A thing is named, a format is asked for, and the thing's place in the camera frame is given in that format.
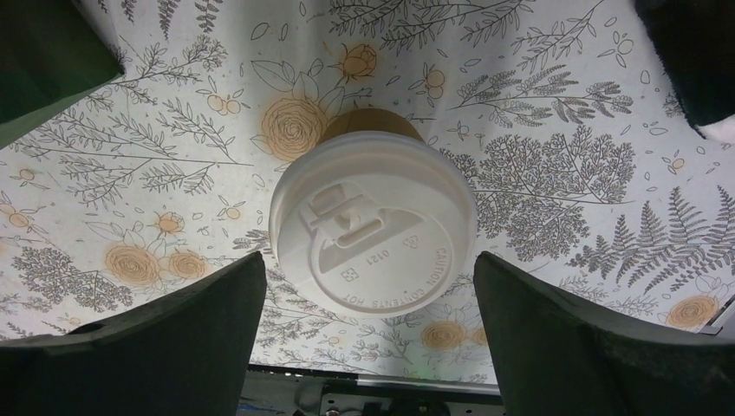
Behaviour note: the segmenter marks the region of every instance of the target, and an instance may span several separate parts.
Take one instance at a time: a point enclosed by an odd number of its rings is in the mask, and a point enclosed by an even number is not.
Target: green box
[[[0,148],[121,75],[71,0],[0,0]]]

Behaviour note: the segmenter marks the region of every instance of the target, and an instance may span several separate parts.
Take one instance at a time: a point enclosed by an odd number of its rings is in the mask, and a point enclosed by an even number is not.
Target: brown paper cup
[[[366,130],[395,133],[424,141],[411,123],[398,114],[380,108],[359,108],[337,117],[316,144],[321,145],[345,133]]]

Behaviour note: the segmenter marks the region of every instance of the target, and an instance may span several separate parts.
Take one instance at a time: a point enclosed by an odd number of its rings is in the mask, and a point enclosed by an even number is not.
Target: black fuzzy fabric
[[[691,126],[735,114],[735,0],[634,0]]]

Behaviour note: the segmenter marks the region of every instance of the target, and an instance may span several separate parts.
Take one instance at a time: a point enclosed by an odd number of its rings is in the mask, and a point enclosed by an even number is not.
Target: cup lid
[[[300,294],[356,317],[404,315],[441,296],[477,232],[472,191],[417,140],[348,133],[294,162],[276,186],[270,238]]]

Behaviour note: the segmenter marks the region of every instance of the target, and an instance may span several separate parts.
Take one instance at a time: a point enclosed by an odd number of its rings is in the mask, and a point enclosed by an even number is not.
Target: tablecloth
[[[425,309],[358,320],[302,297],[270,252],[281,172],[368,106],[467,177],[476,253],[689,331],[733,293],[735,153],[686,125],[628,2],[80,8],[127,73],[0,152],[3,339],[63,334],[260,250],[252,362],[495,383],[471,264]]]

